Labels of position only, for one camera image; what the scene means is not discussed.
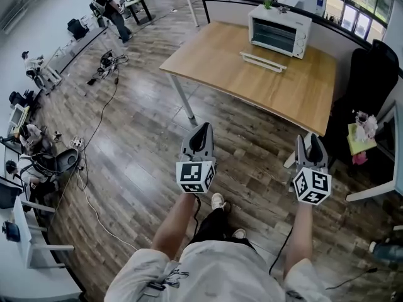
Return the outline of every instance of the yellow notepad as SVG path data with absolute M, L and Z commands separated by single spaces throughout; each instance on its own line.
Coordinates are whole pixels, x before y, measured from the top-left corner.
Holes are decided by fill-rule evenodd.
M 356 123 L 348 125 L 347 141 L 348 141 L 348 145 L 350 146 L 351 155 L 356 155 L 362 151 L 366 151 L 371 148 L 375 148 L 377 146 L 377 142 L 373 138 L 370 140 L 367 140 L 366 142 L 355 141 L 354 135 L 355 135 L 356 129 L 357 129 Z

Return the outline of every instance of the pink object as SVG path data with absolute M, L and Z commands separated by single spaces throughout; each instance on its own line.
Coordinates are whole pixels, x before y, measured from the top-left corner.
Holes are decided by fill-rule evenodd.
M 354 154 L 353 155 L 353 164 L 357 164 L 357 165 L 361 165 L 364 164 L 365 162 L 367 162 L 367 158 L 366 158 L 366 152 L 362 151 L 358 154 Z

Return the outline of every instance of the window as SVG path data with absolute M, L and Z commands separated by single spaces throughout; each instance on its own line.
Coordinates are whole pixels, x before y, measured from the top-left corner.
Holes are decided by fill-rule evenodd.
M 392 6 L 392 0 L 327 0 L 325 17 L 371 43 L 382 40 Z

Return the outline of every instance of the wooden floor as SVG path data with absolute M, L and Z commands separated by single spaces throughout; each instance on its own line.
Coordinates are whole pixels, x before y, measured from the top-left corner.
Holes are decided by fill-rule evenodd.
M 181 103 L 158 67 L 198 31 L 186 0 L 147 0 L 157 18 L 139 28 L 130 41 L 127 64 L 120 67 L 120 83 L 114 100 L 106 108 L 103 122 L 86 150 L 89 182 L 86 192 L 104 225 L 137 248 L 150 247 L 151 240 L 179 195 L 175 183 L 175 163 L 183 137 L 196 124 L 213 125 L 218 174 L 211 193 L 202 196 L 201 220 L 210 212 L 212 193 L 220 192 L 232 202 L 230 223 L 247 230 L 247 236 L 266 259 L 274 261 L 291 229 L 297 202 L 289 193 L 292 169 L 283 162 L 293 151 L 299 127 L 213 89 L 192 82 L 182 83 L 195 121 L 187 119 Z M 195 4 L 201 26 L 207 21 L 201 2 Z M 65 149 L 75 136 L 89 140 L 99 122 L 101 109 L 111 97 L 113 77 L 85 84 L 96 72 L 105 51 L 93 45 L 71 66 L 68 81 L 42 99 L 37 120 L 48 131 L 60 131 Z M 80 96 L 69 81 L 87 92 Z M 378 266 L 397 265 L 375 260 L 367 251 L 372 240 L 389 234 L 393 225 L 403 224 L 399 198 L 372 199 L 347 203 L 350 192 L 365 189 L 368 181 L 346 175 L 336 162 L 332 196 L 314 210 L 314 264 L 326 286 L 354 277 Z M 69 174 L 62 178 L 62 187 Z M 57 204 L 60 197 L 48 198 Z M 188 227 L 186 246 L 195 227 Z M 85 287 L 88 301 L 102 301 L 108 285 L 133 253 L 128 245 L 107 234 L 77 187 L 73 175 L 53 220 L 52 243 L 72 244 L 75 251 L 63 255 Z M 282 255 L 273 274 L 281 281 Z M 388 301 L 403 281 L 398 272 L 378 272 L 339 289 L 328 291 L 333 301 Z

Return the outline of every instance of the oven door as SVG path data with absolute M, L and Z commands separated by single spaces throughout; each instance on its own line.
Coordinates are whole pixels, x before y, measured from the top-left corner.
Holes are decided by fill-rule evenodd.
M 252 43 L 292 56 L 297 29 L 268 20 L 252 18 Z

